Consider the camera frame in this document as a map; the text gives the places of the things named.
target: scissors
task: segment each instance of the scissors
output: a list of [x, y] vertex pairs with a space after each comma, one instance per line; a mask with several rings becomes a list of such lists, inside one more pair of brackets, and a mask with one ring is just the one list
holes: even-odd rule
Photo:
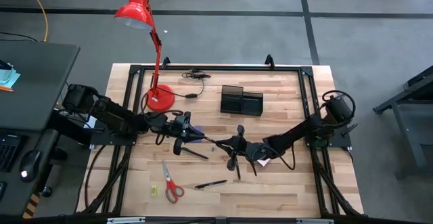
[[168, 173], [167, 165], [165, 161], [162, 161], [162, 168], [164, 169], [165, 180], [167, 181], [167, 189], [165, 190], [165, 195], [171, 203], [176, 203], [179, 197], [182, 197], [185, 193], [182, 187], [176, 185], [173, 180], [171, 180], [170, 173]]

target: computer mouse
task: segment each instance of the computer mouse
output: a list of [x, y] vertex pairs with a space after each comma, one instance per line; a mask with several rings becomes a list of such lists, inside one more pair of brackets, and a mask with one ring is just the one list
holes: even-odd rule
[[39, 171], [39, 161], [41, 160], [39, 150], [31, 150], [22, 157], [20, 163], [20, 179], [23, 182], [31, 182], [36, 178]]

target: pen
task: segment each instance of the pen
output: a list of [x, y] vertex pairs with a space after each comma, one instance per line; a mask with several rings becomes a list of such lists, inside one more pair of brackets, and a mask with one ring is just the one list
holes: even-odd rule
[[208, 186], [212, 186], [215, 184], [219, 184], [219, 183], [225, 183], [227, 180], [220, 180], [220, 181], [216, 181], [216, 182], [212, 182], [212, 183], [205, 183], [205, 184], [200, 184], [195, 186], [196, 189], [202, 189], [203, 187], [208, 187]]
[[14, 92], [13, 89], [8, 88], [8, 87], [0, 87], [0, 91], [9, 91], [9, 92]]
[[202, 154], [199, 154], [199, 153], [197, 153], [197, 152], [194, 152], [194, 151], [192, 151], [192, 150], [190, 150], [190, 149], [188, 149], [188, 148], [186, 148], [186, 147], [182, 147], [182, 150], [185, 150], [186, 152], [189, 152], [189, 153], [191, 153], [191, 154], [193, 154], [193, 155], [196, 155], [196, 156], [198, 156], [198, 157], [201, 157], [201, 158], [203, 158], [203, 159], [207, 159], [207, 160], [209, 160], [209, 157], [207, 157], [207, 156], [203, 156]]

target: black desk organizer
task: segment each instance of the black desk organizer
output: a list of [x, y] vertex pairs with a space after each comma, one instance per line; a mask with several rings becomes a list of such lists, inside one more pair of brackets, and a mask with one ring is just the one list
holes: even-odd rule
[[223, 85], [221, 112], [261, 116], [263, 113], [263, 94], [244, 92], [243, 87]]

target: black marker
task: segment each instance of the black marker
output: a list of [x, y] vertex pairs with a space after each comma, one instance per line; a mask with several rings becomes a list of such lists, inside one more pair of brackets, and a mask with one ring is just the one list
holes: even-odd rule
[[227, 180], [220, 180], [220, 181], [216, 181], [216, 182], [212, 182], [212, 183], [205, 183], [205, 184], [200, 184], [195, 186], [196, 189], [201, 189], [203, 187], [208, 187], [208, 186], [212, 186], [215, 184], [219, 184], [219, 183], [225, 183]]
[[203, 158], [203, 159], [207, 159], [207, 160], [209, 160], [209, 157], [207, 157], [207, 156], [203, 156], [202, 154], [199, 154], [199, 153], [197, 153], [197, 152], [194, 152], [194, 151], [192, 151], [192, 150], [190, 150], [190, 149], [188, 149], [188, 148], [186, 148], [186, 147], [182, 147], [182, 150], [185, 150], [186, 152], [189, 152], [189, 153], [191, 153], [191, 154], [193, 154], [193, 155], [196, 155], [196, 156], [198, 156], [198, 157], [201, 157], [201, 158]]

